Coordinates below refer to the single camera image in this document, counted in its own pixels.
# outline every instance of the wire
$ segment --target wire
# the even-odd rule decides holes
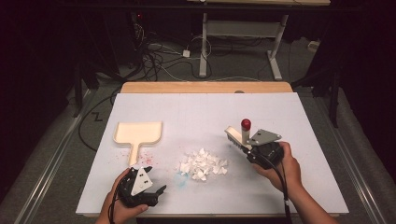
[[[161,44],[161,45],[160,45],[160,44],[148,44],[148,46],[150,46],[150,45],[161,46],[161,47],[160,47],[159,49],[157,49],[156,51],[158,51],[158,50],[160,50],[160,49],[162,49],[162,48],[166,48],[166,49],[172,50],[171,53],[181,55],[181,53],[177,52],[176,50],[174,50],[174,49],[172,49],[172,48],[169,48],[169,47],[167,47],[167,46],[165,46],[165,45],[162,45],[162,44]]]
[[[119,193],[120,183],[121,183],[122,181],[124,181],[125,178],[126,178],[126,176],[123,177],[123,178],[120,180],[120,182],[117,184],[116,190],[114,191],[114,194],[113,194],[113,199],[112,199],[112,201],[111,201],[110,206],[108,207],[108,212],[107,212],[107,214],[108,214],[108,221],[110,222],[110,224],[115,224],[115,222],[114,222],[114,205],[115,205],[116,201],[118,200],[118,199],[116,199],[116,198],[117,198],[117,195],[118,195],[118,193]]]
[[[140,34],[142,34],[142,38],[140,40],[140,44],[137,46],[138,48],[140,48],[140,46],[142,46],[143,44],[143,40],[145,39],[145,30],[143,29],[143,27],[137,23],[134,24],[135,26],[137,26],[139,29],[136,40],[139,39]]]
[[[302,6],[302,5],[303,5],[303,3],[298,2],[298,1],[296,1],[296,0],[293,0],[293,2],[297,3],[297,5],[299,5],[299,6]]]
[[[194,41],[194,40],[196,40],[196,39],[199,39],[199,38],[205,40],[206,43],[209,45],[209,53],[206,54],[206,57],[207,57],[207,56],[209,56],[210,53],[212,52],[212,45],[210,44],[209,40],[207,40],[207,38],[204,39],[203,37],[201,37],[200,35],[198,35],[198,36],[196,36],[195,38],[193,38],[193,39],[191,40],[191,44],[192,44],[192,41]]]
[[[282,174],[279,172],[279,170],[274,166],[273,163],[271,163],[266,157],[262,157],[268,164],[270,164],[271,168],[273,168],[277,174],[277,176],[279,177],[280,180],[280,184],[282,185],[282,191],[283,191],[283,200],[284,200],[284,204],[285,204],[285,214],[286,214],[286,220],[288,222],[288,224],[291,224],[291,214],[290,214],[290,208],[289,208],[289,194],[288,194],[288,185],[286,182],[286,174],[285,174],[285,169],[283,167],[283,162],[281,162],[280,164],[282,165],[282,170],[283,170],[283,176],[285,178],[282,177]]]
[[[221,37],[214,36],[214,35],[209,35],[208,37],[214,38],[215,40],[217,39],[219,41],[226,41],[230,45],[230,47],[229,47],[230,49],[228,49],[227,52],[222,53],[222,54],[216,54],[216,53],[213,53],[215,51],[215,48],[226,48],[227,46],[225,46],[225,45],[216,45],[216,44],[213,44],[213,42],[212,42],[212,54],[214,56],[218,56],[218,57],[223,57],[223,56],[226,56],[228,54],[231,54],[235,49],[244,49],[244,48],[248,48],[248,47],[257,47],[264,40],[264,38],[262,38],[262,37],[257,37],[257,38],[253,39],[253,42],[251,42],[249,44],[244,44],[242,42],[250,41],[251,39],[231,39],[228,36],[226,36],[225,38],[221,38]]]
[[[253,77],[224,77],[224,78],[219,78],[219,79],[214,79],[214,80],[209,80],[209,81],[222,81],[222,80],[233,79],[233,78],[242,78],[242,79],[248,79],[248,80],[261,82],[261,80],[253,78]]]
[[[81,123],[78,125],[78,137],[79,137],[79,139],[81,140],[82,144],[84,144],[84,146],[86,146],[87,148],[89,148],[90,150],[92,150],[92,151],[94,151],[94,152],[97,152],[98,149],[92,147],[91,145],[89,145],[89,144],[84,140],[84,138],[82,137],[82,134],[81,134],[82,123],[85,121],[85,119],[91,114],[91,112],[92,112],[96,107],[98,107],[99,105],[101,105],[101,104],[102,104],[103,102],[105,102],[106,100],[110,100],[110,103],[111,103],[112,105],[114,105],[114,102],[112,101],[112,99],[116,96],[116,92],[119,91],[120,88],[121,88],[121,86],[117,87],[117,88],[111,93],[110,96],[107,96],[106,98],[102,99],[99,103],[97,103],[96,105],[94,105],[93,108],[91,108],[90,111],[88,111],[88,112],[84,115],[84,117],[83,117],[82,120],[81,120]]]
[[[157,66],[159,66],[163,71],[165,71],[165,72],[166,72],[170,77],[172,77],[173,79],[178,80],[178,81],[185,81],[185,82],[188,82],[188,80],[184,80],[184,79],[180,79],[180,78],[177,78],[177,77],[172,76],[172,74],[169,73],[168,70],[166,70],[166,68],[164,68],[162,65],[157,64]]]
[[[100,59],[103,61],[103,63],[105,63],[106,67],[107,67],[108,69],[110,69],[110,71],[111,71],[111,66],[107,63],[107,60],[105,59],[105,57],[104,57],[103,54],[102,54],[102,51],[99,49],[99,46],[97,45],[96,40],[95,40],[95,38],[94,38],[93,35],[92,35],[91,29],[90,29],[90,27],[89,27],[87,21],[85,20],[85,17],[84,17],[84,15],[82,14],[80,8],[78,8],[78,13],[79,13],[79,16],[80,16],[81,19],[82,19],[82,22],[84,23],[85,28],[86,28],[87,31],[88,31],[88,35],[89,35],[89,37],[90,37],[90,39],[91,39],[91,42],[93,43],[93,45],[94,45],[94,47],[95,47],[95,49],[96,49],[96,51],[97,51],[97,53],[98,53]]]

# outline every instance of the shredded paper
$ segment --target shredded paper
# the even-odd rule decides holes
[[[199,152],[194,151],[190,154],[186,162],[181,162],[179,170],[182,175],[189,174],[192,179],[206,181],[206,176],[210,173],[215,175],[227,174],[227,169],[224,168],[227,165],[226,160],[211,155],[201,148]]]

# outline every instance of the table leg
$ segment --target table leg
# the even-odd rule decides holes
[[[288,21],[288,17],[289,15],[284,15],[282,17],[282,21],[280,22],[276,33],[274,48],[273,50],[267,51],[268,60],[270,62],[275,80],[282,80],[282,76],[280,75],[279,67],[277,66],[277,62],[276,62],[276,53],[279,48],[280,42],[282,41],[282,35],[285,32],[285,27],[286,27],[286,22]]]
[[[201,48],[201,60],[199,64],[199,77],[206,77],[206,39],[207,39],[207,13],[204,13],[204,18],[202,20],[202,48]]]

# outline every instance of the human arm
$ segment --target human arm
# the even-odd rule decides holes
[[[303,223],[338,223],[312,198],[312,196],[304,188],[301,181],[300,164],[295,158],[292,157],[290,144],[286,142],[280,142],[279,144],[283,148],[284,157],[282,160],[283,165],[279,164],[277,169],[282,175],[282,169],[284,169],[289,199],[293,202],[294,207],[297,209],[297,212],[299,213]],[[274,169],[264,170],[258,164],[253,164],[253,167],[257,173],[267,177],[274,187],[282,191],[281,182]]]
[[[102,210],[100,212],[99,217],[96,219],[96,224],[108,224],[110,223],[109,218],[108,218],[108,211],[109,211],[109,206],[113,202],[113,195],[116,192],[117,185],[120,183],[122,178],[128,174],[130,169],[126,169],[123,171],[117,179],[114,181],[113,187],[111,188],[111,191],[107,194],[105,197],[105,201],[103,202],[102,205]],[[113,214],[113,220],[117,224],[122,224],[125,223],[128,219],[132,217],[136,217],[142,212],[145,212],[148,210],[148,206],[146,204],[140,204],[136,207],[133,208],[127,208],[125,207],[120,200],[116,200],[114,204],[114,214]]]

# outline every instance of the electrical cord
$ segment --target electrical cord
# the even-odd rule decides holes
[[[227,56],[227,55],[231,54],[235,49],[244,49],[244,48],[248,48],[248,47],[257,47],[264,40],[264,38],[262,38],[262,37],[257,37],[257,38],[253,39],[253,42],[251,42],[249,44],[244,44],[243,42],[251,41],[251,39],[249,39],[249,40],[246,40],[246,39],[231,39],[231,38],[228,38],[228,37],[220,38],[220,37],[214,36],[214,35],[208,35],[207,37],[212,38],[212,40],[211,40],[211,42],[212,42],[212,44],[211,44],[212,54],[214,56],[218,56],[218,57]],[[228,51],[226,51],[225,53],[222,53],[222,54],[215,53],[215,48],[227,48],[228,47],[227,45],[216,45],[216,44],[214,44],[213,42],[216,41],[216,40],[227,42],[229,44]]]
[[[108,207],[107,214],[108,214],[108,221],[110,222],[110,224],[115,224],[115,222],[114,222],[114,205],[115,205],[116,201],[119,200],[119,199],[117,199],[117,195],[119,194],[120,183],[122,181],[124,181],[125,178],[126,178],[126,176],[124,176],[120,180],[120,182],[117,184],[116,190],[114,191],[114,194],[113,194],[113,199],[111,201],[110,206]]]
[[[298,1],[296,1],[296,0],[293,0],[293,2],[297,3],[297,5],[299,5],[299,6],[302,6],[302,5],[303,5],[303,3],[298,2]]]
[[[262,157],[268,164],[270,164],[271,168],[275,170],[277,176],[279,177],[280,184],[282,185],[282,191],[283,191],[283,201],[285,204],[285,215],[286,215],[286,221],[288,224],[291,224],[291,214],[290,214],[290,207],[289,207],[289,194],[288,194],[288,183],[286,182],[286,174],[285,174],[285,168],[283,167],[283,162],[280,164],[282,165],[282,170],[283,170],[283,176],[279,172],[279,170],[274,166],[273,163],[271,163],[267,158]]]
[[[82,14],[80,8],[78,8],[78,13],[79,13],[79,16],[80,16],[81,19],[82,19],[82,22],[83,22],[83,24],[84,24],[84,26],[85,26],[85,28],[86,28],[86,30],[87,30],[87,32],[88,32],[88,35],[89,35],[89,37],[90,37],[90,40],[91,40],[91,42],[93,43],[93,45],[94,45],[94,47],[95,47],[95,49],[96,49],[96,51],[97,51],[97,53],[98,53],[100,59],[101,59],[101,60],[103,61],[103,63],[106,65],[107,69],[111,71],[111,66],[107,63],[107,60],[105,59],[105,57],[104,57],[103,54],[102,54],[102,51],[99,49],[99,47],[98,47],[98,45],[97,45],[97,43],[96,43],[96,41],[95,41],[95,39],[94,39],[94,37],[93,37],[93,35],[92,35],[91,29],[89,28],[88,23],[87,23],[87,21],[85,20],[85,17],[84,17],[84,15]]]
[[[157,48],[157,49],[149,49],[149,46],[160,46],[160,47]],[[171,51],[171,52],[162,52],[162,51],[161,51],[162,48],[170,49],[170,50],[172,50],[172,51]],[[164,46],[163,44],[154,44],[154,43],[148,44],[148,49],[147,49],[146,52],[145,52],[145,58],[144,58],[144,65],[145,65],[145,66],[144,66],[144,73],[145,73],[144,78],[145,78],[146,80],[150,80],[150,78],[151,78],[151,77],[154,77],[154,76],[156,77],[155,80],[157,80],[157,79],[158,79],[158,74],[159,74],[160,70],[163,70],[163,71],[165,71],[170,77],[172,77],[172,78],[174,78],[174,79],[176,79],[176,80],[186,81],[186,80],[182,80],[182,79],[179,79],[179,78],[176,78],[176,77],[172,76],[172,74],[170,74],[170,73],[166,70],[167,68],[170,68],[170,67],[172,67],[172,66],[175,66],[175,65],[181,64],[181,63],[186,63],[186,64],[188,64],[188,65],[190,66],[190,68],[191,68],[191,75],[192,75],[193,77],[197,78],[197,79],[207,79],[207,78],[209,78],[209,77],[211,76],[211,74],[212,74],[211,65],[210,65],[210,63],[207,61],[207,58],[206,58],[204,55],[202,55],[202,56],[203,56],[204,60],[206,60],[206,63],[208,64],[208,68],[209,68],[210,73],[209,73],[209,76],[206,76],[206,77],[199,77],[199,76],[196,76],[196,75],[194,74],[192,63],[190,63],[190,62],[185,62],[185,61],[178,62],[178,61],[180,61],[180,60],[186,60],[186,59],[189,59],[189,58],[177,57],[177,58],[175,58],[175,59],[172,59],[172,60],[169,60],[169,61],[164,62],[164,61],[163,61],[163,57],[162,57],[159,53],[171,53],[171,54],[181,55],[181,54],[178,53],[176,50],[174,50],[174,49],[172,49],[172,48],[169,48],[169,47],[166,47],[166,46]],[[166,66],[166,67],[163,66],[163,64],[172,63],[172,62],[176,62],[176,63],[170,64],[170,65],[168,65],[168,66]]]
[[[92,151],[94,151],[94,152],[97,152],[97,148],[94,148],[94,147],[92,147],[91,145],[89,145],[89,144],[84,140],[84,138],[82,137],[82,134],[81,134],[81,127],[82,127],[82,124],[84,123],[85,119],[92,113],[92,111],[93,111],[96,107],[98,107],[99,105],[101,105],[103,102],[105,102],[106,100],[110,100],[110,103],[111,103],[112,105],[114,105],[114,102],[112,101],[112,99],[116,96],[116,92],[119,91],[120,88],[121,88],[121,86],[117,87],[117,88],[111,93],[110,96],[107,96],[105,99],[102,99],[102,100],[101,100],[99,103],[97,103],[93,108],[91,108],[91,109],[84,115],[84,117],[82,117],[81,122],[80,122],[79,125],[78,125],[78,137],[79,137],[79,139],[81,140],[82,144],[84,144],[85,147],[89,148],[90,150],[92,150]]]
[[[206,54],[206,57],[207,57],[207,56],[209,56],[209,55],[212,53],[212,45],[210,44],[209,40],[207,40],[207,38],[204,39],[203,37],[201,37],[200,35],[198,35],[198,36],[196,36],[195,38],[193,38],[193,39],[191,40],[190,44],[192,44],[192,42],[193,42],[194,40],[199,39],[199,38],[201,38],[201,39],[203,39],[204,41],[206,41],[206,43],[209,45],[209,52]]]

